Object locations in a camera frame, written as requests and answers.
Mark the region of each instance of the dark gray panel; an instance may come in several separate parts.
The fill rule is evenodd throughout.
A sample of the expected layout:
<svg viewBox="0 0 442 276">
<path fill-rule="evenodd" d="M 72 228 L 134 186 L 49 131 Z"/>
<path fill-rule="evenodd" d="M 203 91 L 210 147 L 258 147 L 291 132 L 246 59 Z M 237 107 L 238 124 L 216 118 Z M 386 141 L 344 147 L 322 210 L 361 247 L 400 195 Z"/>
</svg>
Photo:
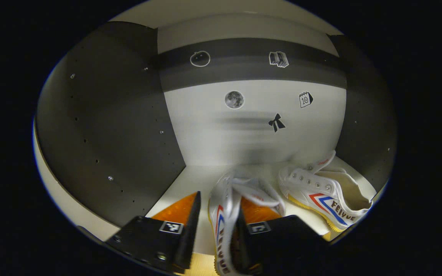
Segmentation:
<svg viewBox="0 0 442 276">
<path fill-rule="evenodd" d="M 51 171 L 118 227 L 145 215 L 185 167 L 158 72 L 144 70 L 156 54 L 156 30 L 106 23 L 56 65 L 38 103 Z"/>
<path fill-rule="evenodd" d="M 204 67 L 191 64 L 194 52 L 205 51 L 211 60 Z M 285 68 L 270 65 L 269 53 L 286 54 Z M 346 88 L 339 58 L 298 43 L 261 38 L 219 39 L 187 45 L 151 61 L 160 70 L 163 91 L 214 82 L 289 80 Z"/>
<path fill-rule="evenodd" d="M 347 75 L 346 112 L 335 150 L 379 191 L 391 174 L 397 145 L 392 96 L 372 61 L 348 37 L 330 39 Z"/>
</svg>

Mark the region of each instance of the black bow sticker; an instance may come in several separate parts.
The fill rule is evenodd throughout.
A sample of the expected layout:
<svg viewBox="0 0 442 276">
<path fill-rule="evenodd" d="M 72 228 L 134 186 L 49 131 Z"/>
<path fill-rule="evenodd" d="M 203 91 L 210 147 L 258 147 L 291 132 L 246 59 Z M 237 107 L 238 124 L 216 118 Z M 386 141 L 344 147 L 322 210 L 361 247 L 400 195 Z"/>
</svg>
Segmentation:
<svg viewBox="0 0 442 276">
<path fill-rule="evenodd" d="M 281 115 L 279 115 L 279 113 L 277 113 L 275 115 L 274 120 L 269 121 L 269 125 L 274 127 L 274 133 L 277 132 L 278 127 L 279 128 L 286 128 L 286 126 L 281 121 L 279 121 L 279 119 L 281 119 Z"/>
</svg>

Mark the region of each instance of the black background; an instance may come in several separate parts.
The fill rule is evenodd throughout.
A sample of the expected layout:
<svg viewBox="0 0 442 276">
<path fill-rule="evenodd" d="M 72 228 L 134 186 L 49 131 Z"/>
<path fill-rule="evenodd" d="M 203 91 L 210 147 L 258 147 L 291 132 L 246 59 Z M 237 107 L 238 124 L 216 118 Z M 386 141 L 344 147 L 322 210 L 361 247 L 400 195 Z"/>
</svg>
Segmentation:
<svg viewBox="0 0 442 276">
<path fill-rule="evenodd" d="M 0 274 L 151 274 L 66 220 L 41 183 L 31 144 L 52 68 L 137 3 L 0 2 Z M 319 0 L 304 7 L 355 40 L 388 81 L 399 144 L 389 189 L 367 219 L 295 274 L 442 273 L 442 4 Z"/>
</svg>

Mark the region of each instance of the shoe tongue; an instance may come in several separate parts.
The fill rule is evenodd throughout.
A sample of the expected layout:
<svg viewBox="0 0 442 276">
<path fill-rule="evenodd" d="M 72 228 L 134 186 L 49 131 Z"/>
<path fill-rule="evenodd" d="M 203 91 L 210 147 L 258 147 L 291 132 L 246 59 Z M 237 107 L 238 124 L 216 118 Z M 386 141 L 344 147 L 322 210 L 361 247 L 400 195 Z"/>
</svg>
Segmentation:
<svg viewBox="0 0 442 276">
<path fill-rule="evenodd" d="M 254 204 L 267 207 L 279 205 L 279 201 L 269 196 L 263 190 L 260 190 L 259 180 L 257 178 L 233 178 L 231 184 L 234 190 Z"/>
<path fill-rule="evenodd" d="M 332 162 L 334 157 L 335 157 L 335 150 L 332 150 L 324 158 L 310 164 L 311 169 L 308 168 L 309 169 L 308 171 L 312 174 L 315 174 L 317 171 L 321 170 L 322 168 L 325 168 L 328 164 L 330 164 L 330 162 Z"/>
</svg>

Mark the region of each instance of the sneaker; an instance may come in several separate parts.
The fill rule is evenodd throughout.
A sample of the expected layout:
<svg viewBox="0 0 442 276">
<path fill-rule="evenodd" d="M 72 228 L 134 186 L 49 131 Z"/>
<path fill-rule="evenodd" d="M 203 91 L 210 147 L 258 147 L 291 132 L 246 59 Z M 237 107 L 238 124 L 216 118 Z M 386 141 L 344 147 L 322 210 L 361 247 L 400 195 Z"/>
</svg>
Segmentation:
<svg viewBox="0 0 442 276">
<path fill-rule="evenodd" d="M 247 224 L 281 218 L 285 214 L 284 201 L 265 180 L 254 178 L 238 168 L 221 176 L 208 203 L 208 217 L 216 245 L 214 268 L 218 275 L 245 275 L 237 270 L 240 265 L 234 246 L 240 209 Z"/>
<path fill-rule="evenodd" d="M 287 166 L 279 171 L 279 188 L 291 202 L 319 213 L 330 228 L 342 232 L 361 219 L 373 205 L 358 183 L 341 171 L 321 171 L 335 151 L 306 168 Z"/>
</svg>

